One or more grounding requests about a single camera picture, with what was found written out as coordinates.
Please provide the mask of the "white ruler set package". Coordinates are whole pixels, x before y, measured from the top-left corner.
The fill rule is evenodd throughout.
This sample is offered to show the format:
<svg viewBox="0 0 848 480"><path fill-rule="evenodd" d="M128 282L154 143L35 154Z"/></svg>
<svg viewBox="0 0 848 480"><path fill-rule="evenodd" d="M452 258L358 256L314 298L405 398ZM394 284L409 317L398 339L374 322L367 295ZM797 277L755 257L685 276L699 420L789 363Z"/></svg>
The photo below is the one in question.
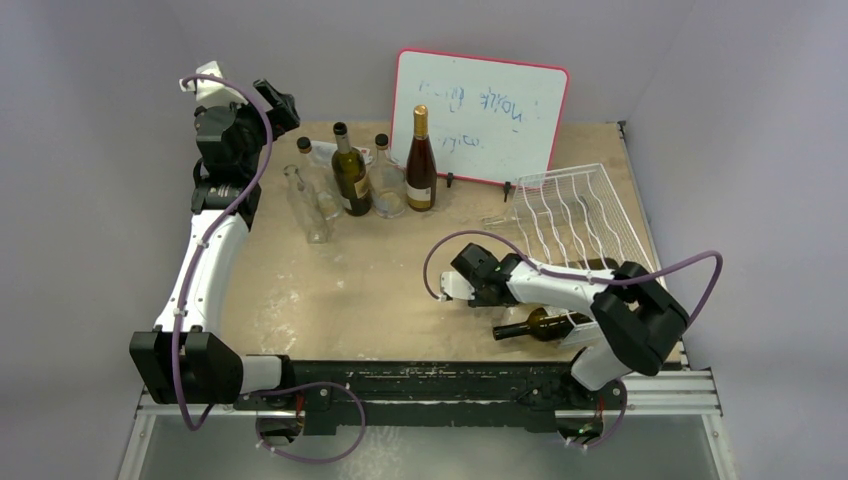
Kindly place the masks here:
<svg viewBox="0 0 848 480"><path fill-rule="evenodd" d="M369 166L373 162L372 152L369 148L353 147L363 157L365 164ZM311 159L315 164L326 167L331 166L332 157L337 150L337 145L332 142L312 141L311 142Z"/></svg>

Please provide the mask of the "olive bottle silver cap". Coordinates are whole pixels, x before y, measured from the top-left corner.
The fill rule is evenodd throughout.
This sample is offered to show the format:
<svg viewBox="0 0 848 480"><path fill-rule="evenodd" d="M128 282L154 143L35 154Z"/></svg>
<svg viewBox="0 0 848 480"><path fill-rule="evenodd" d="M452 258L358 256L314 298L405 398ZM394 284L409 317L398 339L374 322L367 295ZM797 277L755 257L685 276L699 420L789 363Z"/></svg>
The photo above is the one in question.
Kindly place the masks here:
<svg viewBox="0 0 848 480"><path fill-rule="evenodd" d="M371 209L371 197L365 160L361 152L352 147L344 122L336 122L333 133L336 151L331 166L342 205L351 216L366 215Z"/></svg>

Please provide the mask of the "clear glass bottle black cap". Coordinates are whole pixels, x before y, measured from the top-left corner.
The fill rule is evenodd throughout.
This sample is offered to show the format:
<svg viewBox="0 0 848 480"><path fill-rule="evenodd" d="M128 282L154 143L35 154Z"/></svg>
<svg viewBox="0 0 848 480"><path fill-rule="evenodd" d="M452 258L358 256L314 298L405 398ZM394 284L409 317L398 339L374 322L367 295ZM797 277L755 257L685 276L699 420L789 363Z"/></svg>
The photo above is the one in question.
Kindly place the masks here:
<svg viewBox="0 0 848 480"><path fill-rule="evenodd" d="M377 134L374 143L374 159L368 172L372 205L379 217L392 219L406 210L405 172L392 158L387 134Z"/></svg>

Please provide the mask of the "brown wine bottle gold cap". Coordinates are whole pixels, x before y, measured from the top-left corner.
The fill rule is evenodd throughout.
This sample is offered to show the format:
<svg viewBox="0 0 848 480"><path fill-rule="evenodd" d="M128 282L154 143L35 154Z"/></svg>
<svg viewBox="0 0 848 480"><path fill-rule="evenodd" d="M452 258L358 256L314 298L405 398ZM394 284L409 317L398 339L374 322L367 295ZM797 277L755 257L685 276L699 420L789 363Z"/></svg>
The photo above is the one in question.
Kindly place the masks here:
<svg viewBox="0 0 848 480"><path fill-rule="evenodd" d="M406 195L415 211L430 210L435 204L437 170L429 138L428 109L417 105L413 110L413 136L406 165Z"/></svg>

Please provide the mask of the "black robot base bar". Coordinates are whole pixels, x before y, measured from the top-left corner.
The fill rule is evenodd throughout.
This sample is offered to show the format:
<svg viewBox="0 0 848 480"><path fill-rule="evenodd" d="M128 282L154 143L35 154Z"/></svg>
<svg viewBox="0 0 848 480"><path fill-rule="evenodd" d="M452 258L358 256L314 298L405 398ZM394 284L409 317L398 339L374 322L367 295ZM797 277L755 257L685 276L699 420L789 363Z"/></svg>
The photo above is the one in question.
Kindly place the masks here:
<svg viewBox="0 0 848 480"><path fill-rule="evenodd" d="M254 393L238 410L299 412L308 435L340 426L513 427L531 433L595 437L602 415L619 414L624 389L592 392L572 379L568 362L287 360L283 388Z"/></svg>

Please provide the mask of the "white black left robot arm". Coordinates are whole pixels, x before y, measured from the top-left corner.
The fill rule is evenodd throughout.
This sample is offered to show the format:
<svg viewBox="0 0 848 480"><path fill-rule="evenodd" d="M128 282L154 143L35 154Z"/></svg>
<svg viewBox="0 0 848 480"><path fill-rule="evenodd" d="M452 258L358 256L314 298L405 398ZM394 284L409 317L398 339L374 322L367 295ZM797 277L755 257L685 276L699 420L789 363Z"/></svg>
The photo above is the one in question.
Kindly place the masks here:
<svg viewBox="0 0 848 480"><path fill-rule="evenodd" d="M254 81L255 95L210 74L181 85L198 102L190 239L169 300L151 330L133 334L130 356L158 404L232 404L259 391L284 409L298 395L288 357L240 355L219 331L234 263L258 210L258 180L274 141L300 125L295 100L265 79Z"/></svg>

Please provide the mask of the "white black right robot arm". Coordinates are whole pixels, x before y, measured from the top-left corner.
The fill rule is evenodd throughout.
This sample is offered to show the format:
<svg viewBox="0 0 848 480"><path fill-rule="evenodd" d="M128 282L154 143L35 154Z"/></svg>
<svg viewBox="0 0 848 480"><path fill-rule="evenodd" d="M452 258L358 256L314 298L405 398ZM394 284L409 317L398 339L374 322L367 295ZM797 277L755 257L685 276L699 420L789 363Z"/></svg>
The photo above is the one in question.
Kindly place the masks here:
<svg viewBox="0 0 848 480"><path fill-rule="evenodd" d="M579 270L537 264L517 253L495 257L468 244L439 280L445 299L470 307L540 304L592 320L601 340L578 354L561 381L564 399L584 407L629 373L655 375L691 323L683 306L640 264Z"/></svg>

